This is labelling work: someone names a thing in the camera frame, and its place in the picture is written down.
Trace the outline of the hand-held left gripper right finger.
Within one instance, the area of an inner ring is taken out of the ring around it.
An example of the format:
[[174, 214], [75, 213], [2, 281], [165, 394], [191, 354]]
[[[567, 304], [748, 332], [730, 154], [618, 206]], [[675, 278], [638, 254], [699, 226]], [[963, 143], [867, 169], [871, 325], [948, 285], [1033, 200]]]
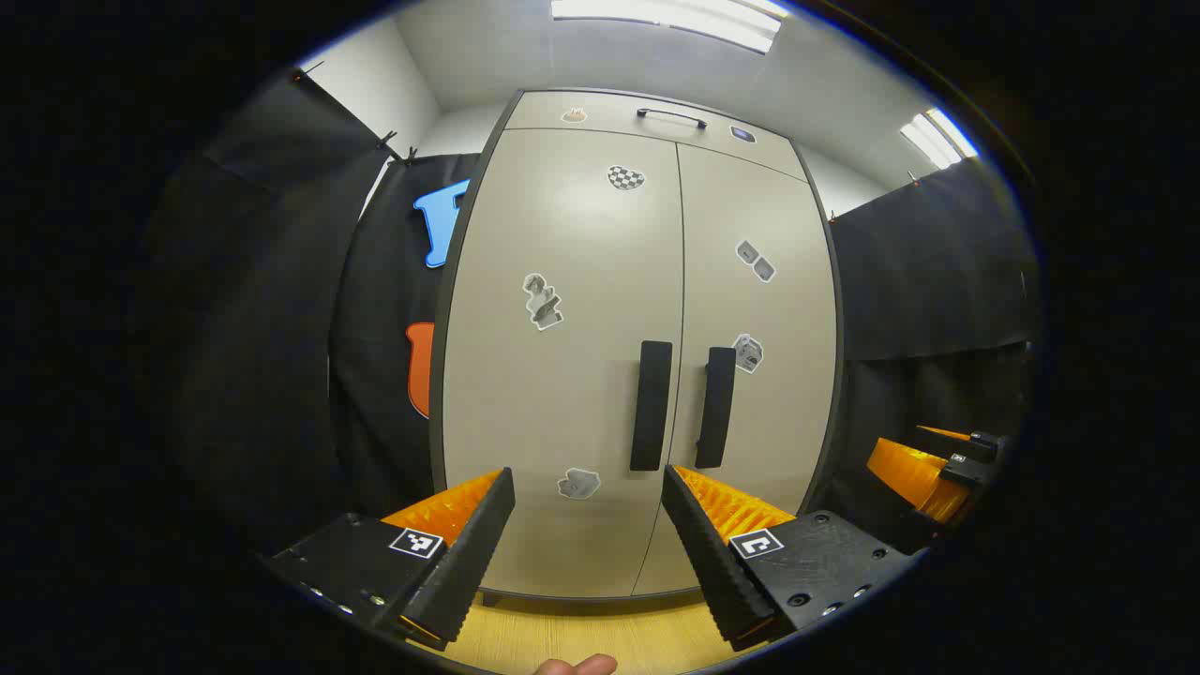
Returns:
[[926, 556], [926, 546], [893, 546], [832, 510], [767, 516], [762, 500], [676, 465], [664, 471], [661, 504], [736, 651], [839, 623]]

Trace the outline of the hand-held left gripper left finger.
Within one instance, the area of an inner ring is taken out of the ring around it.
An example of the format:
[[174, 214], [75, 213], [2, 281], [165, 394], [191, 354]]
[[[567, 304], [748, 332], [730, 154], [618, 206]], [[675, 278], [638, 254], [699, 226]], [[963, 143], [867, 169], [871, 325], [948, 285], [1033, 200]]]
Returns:
[[502, 467], [391, 516], [335, 516], [264, 565], [360, 631], [444, 651], [458, 640], [515, 502], [514, 470]]

